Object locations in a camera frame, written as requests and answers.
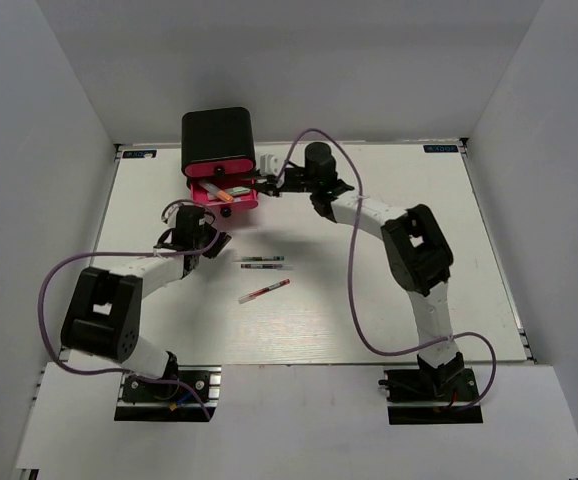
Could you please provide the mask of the pink drawer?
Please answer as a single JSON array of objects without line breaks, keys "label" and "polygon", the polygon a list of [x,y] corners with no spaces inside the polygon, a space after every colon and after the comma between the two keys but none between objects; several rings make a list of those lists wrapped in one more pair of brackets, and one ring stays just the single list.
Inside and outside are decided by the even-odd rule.
[{"label": "pink drawer", "polygon": [[207,162],[192,162],[182,168],[188,178],[206,178],[213,176],[238,175],[251,172],[255,163],[247,158],[223,159]]},{"label": "pink drawer", "polygon": [[188,181],[191,199],[208,206],[223,218],[256,209],[258,193],[253,181],[240,177],[194,179]]}]

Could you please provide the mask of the blue highlighter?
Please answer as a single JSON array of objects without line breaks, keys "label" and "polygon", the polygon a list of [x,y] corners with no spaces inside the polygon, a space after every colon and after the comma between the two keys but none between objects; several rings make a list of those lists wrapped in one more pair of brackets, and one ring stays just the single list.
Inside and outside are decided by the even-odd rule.
[{"label": "blue highlighter", "polygon": [[223,200],[221,198],[218,198],[216,196],[212,196],[209,195],[207,196],[207,202],[209,203],[227,203],[227,204],[233,204],[233,203],[238,203],[241,202],[243,200],[242,197],[233,197],[233,200],[231,202],[228,202],[226,200]]}]

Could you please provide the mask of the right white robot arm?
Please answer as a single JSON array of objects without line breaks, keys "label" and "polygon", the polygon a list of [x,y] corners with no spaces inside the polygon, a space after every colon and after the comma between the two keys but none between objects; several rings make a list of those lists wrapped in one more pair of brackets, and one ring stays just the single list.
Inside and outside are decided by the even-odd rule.
[{"label": "right white robot arm", "polygon": [[324,142],[305,147],[301,166],[261,156],[254,188],[270,197],[307,193],[319,216],[383,243],[391,275],[407,293],[414,314],[418,344],[410,351],[417,358],[421,388],[435,399],[453,391],[464,369],[448,307],[454,256],[430,208],[395,208],[370,199],[362,185],[340,179],[332,149]]}]

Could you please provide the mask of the pink top drawer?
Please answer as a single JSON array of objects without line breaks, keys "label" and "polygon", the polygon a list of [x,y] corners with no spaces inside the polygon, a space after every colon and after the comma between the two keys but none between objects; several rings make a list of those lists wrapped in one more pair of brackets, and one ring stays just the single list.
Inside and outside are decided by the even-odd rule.
[{"label": "pink top drawer", "polygon": [[182,168],[188,178],[206,178],[213,176],[238,175],[251,172],[255,163],[247,158],[223,159],[207,162],[192,162]]}]

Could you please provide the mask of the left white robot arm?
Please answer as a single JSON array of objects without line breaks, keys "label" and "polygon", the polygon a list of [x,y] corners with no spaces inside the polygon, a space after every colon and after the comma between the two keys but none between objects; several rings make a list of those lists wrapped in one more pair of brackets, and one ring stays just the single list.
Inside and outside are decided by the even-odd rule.
[{"label": "left white robot arm", "polygon": [[178,363],[140,334],[142,302],[161,288],[184,279],[201,258],[213,259],[231,236],[213,226],[215,216],[195,204],[182,204],[163,218],[167,229],[154,248],[124,265],[88,267],[78,278],[61,329],[64,347],[112,361],[146,378],[157,398],[180,387]]}]

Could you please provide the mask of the orange highlighter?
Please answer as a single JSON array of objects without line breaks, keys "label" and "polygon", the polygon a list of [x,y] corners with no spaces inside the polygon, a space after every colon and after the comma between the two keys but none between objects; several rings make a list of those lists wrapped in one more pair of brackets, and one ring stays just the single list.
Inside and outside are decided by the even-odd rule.
[{"label": "orange highlighter", "polygon": [[225,190],[222,190],[221,188],[217,187],[216,185],[214,185],[209,181],[200,180],[199,185],[207,192],[207,196],[209,195],[216,196],[228,202],[231,202],[233,200],[233,196],[229,195]]}]

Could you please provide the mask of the green highlighter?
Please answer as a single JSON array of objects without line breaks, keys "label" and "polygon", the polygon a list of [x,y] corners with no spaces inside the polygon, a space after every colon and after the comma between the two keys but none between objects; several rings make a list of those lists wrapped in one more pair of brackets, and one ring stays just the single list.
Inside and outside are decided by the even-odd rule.
[{"label": "green highlighter", "polygon": [[251,192],[251,189],[243,186],[236,186],[227,189],[226,192],[231,196],[242,196],[249,194]]}]

